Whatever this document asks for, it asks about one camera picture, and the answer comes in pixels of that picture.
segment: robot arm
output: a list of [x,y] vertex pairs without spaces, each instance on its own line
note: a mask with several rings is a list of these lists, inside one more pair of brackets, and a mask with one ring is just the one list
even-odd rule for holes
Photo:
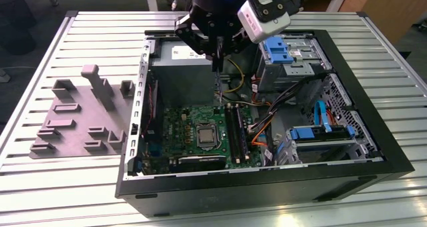
[[175,21],[175,34],[199,55],[206,54],[213,71],[222,72],[225,58],[290,26],[304,1],[193,0],[189,15]]

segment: metal table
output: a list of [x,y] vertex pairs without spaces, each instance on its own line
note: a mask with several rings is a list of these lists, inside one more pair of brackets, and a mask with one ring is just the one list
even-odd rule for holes
[[29,157],[55,97],[57,79],[90,85],[83,64],[111,84],[137,78],[145,30],[173,29],[171,12],[81,12],[66,17],[0,136],[0,225],[426,226],[427,88],[368,17],[293,16],[290,29],[325,29],[413,161],[416,172],[342,201],[147,219],[115,198],[121,156]]

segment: expansion slot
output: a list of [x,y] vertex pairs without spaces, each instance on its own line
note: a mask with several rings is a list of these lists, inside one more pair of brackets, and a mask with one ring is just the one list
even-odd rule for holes
[[242,118],[242,113],[241,113],[241,108],[239,106],[237,106],[235,108],[235,112],[238,115],[238,123],[239,123],[239,146],[241,146],[241,150],[242,153],[245,155],[245,159],[249,160],[250,159],[250,151],[249,151],[249,142],[247,142],[247,132],[246,132],[246,128],[243,125],[243,118]]
[[231,160],[234,163],[239,164],[245,160],[250,159],[246,129],[243,125],[242,114],[239,111],[239,105],[237,106],[227,105],[225,107],[225,113],[226,113]]

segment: motherboard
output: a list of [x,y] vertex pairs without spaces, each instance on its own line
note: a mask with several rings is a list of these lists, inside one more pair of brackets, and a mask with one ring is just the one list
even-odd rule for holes
[[247,136],[253,122],[247,105],[166,108],[163,141],[149,144],[153,174],[182,172],[183,164],[191,171],[262,166]]

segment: cpu socket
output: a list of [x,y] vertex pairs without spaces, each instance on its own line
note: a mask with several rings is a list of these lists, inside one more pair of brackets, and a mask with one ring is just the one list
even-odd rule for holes
[[218,147],[217,124],[197,125],[197,143],[198,147],[205,151],[210,151]]

